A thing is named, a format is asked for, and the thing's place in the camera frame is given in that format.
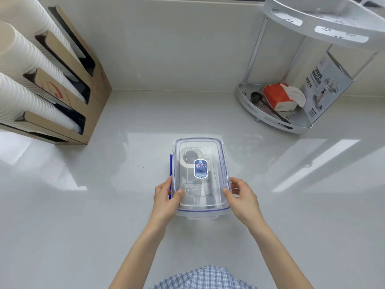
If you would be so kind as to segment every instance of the blue label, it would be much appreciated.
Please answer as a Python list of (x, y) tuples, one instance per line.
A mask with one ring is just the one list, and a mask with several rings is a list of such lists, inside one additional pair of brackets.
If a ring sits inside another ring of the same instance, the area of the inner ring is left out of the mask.
[(194, 160), (194, 176), (196, 178), (206, 178), (209, 176), (207, 172), (207, 161), (203, 159)]

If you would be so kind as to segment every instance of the brown cardboard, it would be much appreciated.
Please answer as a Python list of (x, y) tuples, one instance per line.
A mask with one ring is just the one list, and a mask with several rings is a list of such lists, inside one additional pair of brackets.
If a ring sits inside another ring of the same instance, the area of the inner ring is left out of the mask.
[(19, 124), (43, 132), (48, 136), (36, 133), (32, 134), (4, 125), (0, 125), (0, 128), (45, 142), (50, 142), (52, 144), (84, 145), (88, 144), (94, 132), (99, 117), (112, 91), (112, 87), (98, 58), (81, 38), (63, 11), (59, 7), (55, 8), (57, 13), (60, 14), (60, 18), (65, 21), (65, 27), (71, 30), (71, 34), (72, 36), (75, 36), (75, 39), (77, 38), (77, 41), (75, 42), (77, 42), (77, 44), (81, 43), (83, 50), (87, 51), (86, 56), (92, 58), (93, 61), (89, 58), (86, 64), (93, 65), (94, 62), (95, 67), (93, 71), (90, 68), (86, 70), (51, 32), (36, 36), (36, 39), (54, 57), (57, 57), (62, 64), (69, 68), (84, 86), (88, 88), (88, 90), (86, 89), (84, 92), (86, 98), (88, 98), (89, 95), (88, 103), (82, 102), (78, 97), (40, 68), (33, 74), (25, 74), (24, 77), (33, 87), (35, 87), (36, 93), (39, 93), (41, 96), (58, 105), (66, 107), (67, 110), (63, 111), (68, 111), (69, 109), (70, 117), (76, 112), (77, 114), (75, 114), (72, 119), (79, 122), (80, 126), (83, 127), (83, 133), (78, 134), (75, 131), (71, 131), (30, 111), (25, 111), (24, 115), (17, 120)]

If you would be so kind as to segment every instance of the corner shelf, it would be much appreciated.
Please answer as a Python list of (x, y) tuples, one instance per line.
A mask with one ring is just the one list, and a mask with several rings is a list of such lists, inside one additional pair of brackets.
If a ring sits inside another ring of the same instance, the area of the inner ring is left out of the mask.
[(290, 122), (286, 123), (275, 116), (275, 114), (261, 102), (258, 102), (257, 104), (252, 103), (250, 101), (250, 94), (253, 92), (262, 93), (265, 86), (266, 85), (260, 84), (239, 84), (235, 91), (237, 99), (253, 116), (256, 117), (257, 122), (260, 120), (277, 129), (294, 134), (304, 134), (313, 126), (301, 107), (297, 107), (293, 111), (279, 112), (282, 117)]
[(385, 19), (365, 8), (385, 7), (385, 0), (266, 0), (263, 12), (305, 36), (344, 47), (385, 51)]

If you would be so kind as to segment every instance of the container lid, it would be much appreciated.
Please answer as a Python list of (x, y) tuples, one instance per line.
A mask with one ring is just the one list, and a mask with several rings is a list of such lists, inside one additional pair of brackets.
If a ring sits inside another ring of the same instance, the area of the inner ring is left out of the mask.
[(174, 143), (172, 195), (184, 189), (178, 214), (229, 209), (222, 193), (230, 189), (222, 142), (216, 138), (184, 138)]

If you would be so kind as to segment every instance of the hand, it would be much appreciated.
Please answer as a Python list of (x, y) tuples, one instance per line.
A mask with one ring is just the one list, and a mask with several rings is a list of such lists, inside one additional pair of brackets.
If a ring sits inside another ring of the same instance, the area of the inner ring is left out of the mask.
[(178, 190), (172, 199), (169, 199), (169, 190), (171, 186), (171, 179), (169, 177), (166, 182), (158, 185), (155, 188), (154, 207), (148, 225), (159, 229), (165, 229), (166, 225), (176, 214), (179, 207), (179, 202), (183, 196), (183, 190)]
[(242, 179), (230, 177), (232, 192), (224, 188), (223, 193), (234, 215), (251, 230), (256, 225), (266, 224), (263, 219), (257, 195)]

